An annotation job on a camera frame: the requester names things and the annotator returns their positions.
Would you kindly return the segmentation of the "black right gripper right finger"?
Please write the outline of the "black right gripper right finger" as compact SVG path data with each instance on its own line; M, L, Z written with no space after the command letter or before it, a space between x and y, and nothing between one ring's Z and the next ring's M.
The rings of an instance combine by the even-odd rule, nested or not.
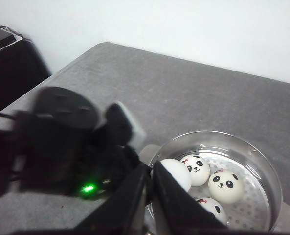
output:
M200 206L160 162L153 168L153 211L159 235L225 235L227 227Z

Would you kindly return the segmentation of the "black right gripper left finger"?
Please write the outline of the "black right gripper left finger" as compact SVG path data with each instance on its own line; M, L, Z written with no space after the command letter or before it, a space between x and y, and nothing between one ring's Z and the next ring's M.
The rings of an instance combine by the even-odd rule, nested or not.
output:
M148 204L149 167L140 163L117 191L74 231L77 235L143 235L145 207Z

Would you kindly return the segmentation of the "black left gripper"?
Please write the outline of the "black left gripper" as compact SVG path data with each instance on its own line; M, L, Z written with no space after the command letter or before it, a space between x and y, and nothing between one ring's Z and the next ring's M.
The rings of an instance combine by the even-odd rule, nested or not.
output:
M140 163L146 133L121 102L105 112L60 87L41 89L30 111L0 129L0 197L12 182L20 192L93 199L115 191Z

